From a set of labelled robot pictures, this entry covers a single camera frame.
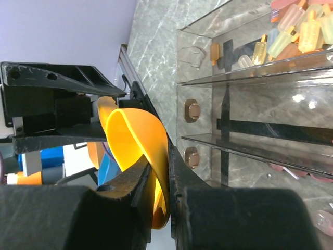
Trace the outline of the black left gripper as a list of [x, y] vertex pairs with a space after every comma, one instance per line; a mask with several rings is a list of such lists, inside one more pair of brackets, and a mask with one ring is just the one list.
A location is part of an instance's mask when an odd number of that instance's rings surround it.
[[1, 137], [12, 138], [16, 154], [78, 144], [104, 142], [102, 126], [94, 122], [86, 94], [125, 96], [96, 67], [26, 62], [1, 63]]

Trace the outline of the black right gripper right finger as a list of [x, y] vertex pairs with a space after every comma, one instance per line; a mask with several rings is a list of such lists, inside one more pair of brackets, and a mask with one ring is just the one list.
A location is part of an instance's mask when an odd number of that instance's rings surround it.
[[211, 187], [169, 145], [171, 234], [177, 249], [321, 249], [288, 189]]

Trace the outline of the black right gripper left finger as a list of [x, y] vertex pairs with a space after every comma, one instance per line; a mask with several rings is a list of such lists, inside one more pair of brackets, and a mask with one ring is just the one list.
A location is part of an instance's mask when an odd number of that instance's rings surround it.
[[1, 186], [1, 249], [145, 249], [151, 240], [152, 169], [145, 157], [93, 190]]

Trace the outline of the yellow plastic scoop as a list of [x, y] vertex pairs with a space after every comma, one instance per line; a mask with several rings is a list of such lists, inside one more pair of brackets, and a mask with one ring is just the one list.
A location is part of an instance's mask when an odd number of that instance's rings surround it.
[[125, 171], [142, 156], [155, 175], [152, 228], [163, 228], [170, 216], [168, 136], [162, 122], [138, 108], [119, 108], [112, 97], [97, 100], [100, 124], [111, 153]]

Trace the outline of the clear candy drawer box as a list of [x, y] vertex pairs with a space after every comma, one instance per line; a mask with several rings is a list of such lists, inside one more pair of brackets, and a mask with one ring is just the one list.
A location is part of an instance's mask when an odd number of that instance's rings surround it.
[[177, 146], [214, 188], [286, 188], [332, 236], [332, 1], [227, 1], [177, 32]]

